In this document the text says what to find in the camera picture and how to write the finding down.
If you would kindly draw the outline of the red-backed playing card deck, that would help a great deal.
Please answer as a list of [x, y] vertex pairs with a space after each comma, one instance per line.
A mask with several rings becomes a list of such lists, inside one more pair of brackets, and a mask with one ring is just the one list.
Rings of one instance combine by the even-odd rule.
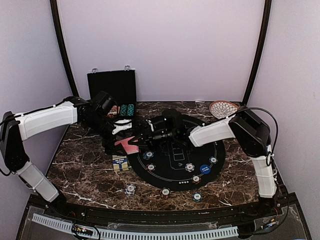
[[129, 141], [134, 137], [128, 137], [115, 142], [115, 146], [122, 146], [127, 155], [135, 154], [139, 152], [139, 147], [137, 145], [129, 144]]

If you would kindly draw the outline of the blue chip stack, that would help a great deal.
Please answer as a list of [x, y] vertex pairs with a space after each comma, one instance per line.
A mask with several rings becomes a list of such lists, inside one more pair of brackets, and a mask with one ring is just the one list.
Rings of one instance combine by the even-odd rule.
[[134, 196], [136, 193], [136, 186], [134, 184], [128, 184], [125, 188], [125, 194], [127, 196]]

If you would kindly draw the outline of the white-blue chip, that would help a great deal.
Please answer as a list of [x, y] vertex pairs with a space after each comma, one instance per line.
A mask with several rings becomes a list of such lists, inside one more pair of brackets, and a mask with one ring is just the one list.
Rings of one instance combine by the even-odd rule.
[[195, 165], [191, 162], [187, 163], [185, 165], [185, 170], [188, 172], [188, 173], [192, 173], [194, 170], [195, 170]]

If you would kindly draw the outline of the red chip stack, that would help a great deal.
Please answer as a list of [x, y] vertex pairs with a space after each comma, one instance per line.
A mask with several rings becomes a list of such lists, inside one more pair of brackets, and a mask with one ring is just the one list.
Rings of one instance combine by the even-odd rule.
[[171, 190], [169, 188], [162, 188], [160, 191], [160, 197], [163, 199], [168, 199], [170, 196]]

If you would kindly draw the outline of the blue small blind button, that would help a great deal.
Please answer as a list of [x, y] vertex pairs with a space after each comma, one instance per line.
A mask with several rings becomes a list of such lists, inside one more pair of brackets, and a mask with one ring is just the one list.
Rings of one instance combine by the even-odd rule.
[[199, 170], [203, 175], [207, 175], [211, 172], [211, 167], [207, 164], [203, 164], [200, 166]]

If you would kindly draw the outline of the blue-green chip stack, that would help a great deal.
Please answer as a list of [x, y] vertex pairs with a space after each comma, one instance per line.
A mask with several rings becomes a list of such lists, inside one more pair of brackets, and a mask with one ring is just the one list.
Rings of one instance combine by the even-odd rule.
[[195, 192], [193, 195], [192, 195], [192, 200], [196, 203], [198, 202], [201, 202], [203, 199], [203, 195], [199, 192]]

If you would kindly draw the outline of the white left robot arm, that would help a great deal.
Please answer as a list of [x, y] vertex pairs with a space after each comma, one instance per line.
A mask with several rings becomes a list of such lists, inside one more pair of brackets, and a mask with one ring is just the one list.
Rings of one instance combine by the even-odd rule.
[[6, 112], [0, 124], [0, 152], [9, 173], [17, 174], [34, 192], [51, 203], [50, 208], [58, 217], [67, 218], [71, 213], [70, 206], [60, 199], [60, 191], [31, 162], [24, 141], [61, 126], [81, 123], [113, 145], [115, 127], [107, 114], [115, 105], [116, 101], [101, 91], [90, 100], [69, 96], [57, 104], [29, 112]]

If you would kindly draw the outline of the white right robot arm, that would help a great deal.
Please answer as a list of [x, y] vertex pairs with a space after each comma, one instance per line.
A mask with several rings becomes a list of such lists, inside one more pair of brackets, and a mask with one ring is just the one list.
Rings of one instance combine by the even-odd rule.
[[205, 123], [176, 109], [142, 123], [129, 141], [138, 147], [128, 161], [148, 184], [162, 190], [189, 191], [215, 180], [221, 173], [226, 149], [224, 140], [236, 139], [252, 161], [262, 201], [255, 213], [266, 217], [275, 208], [277, 191], [272, 167], [270, 127], [249, 108], [212, 123]]

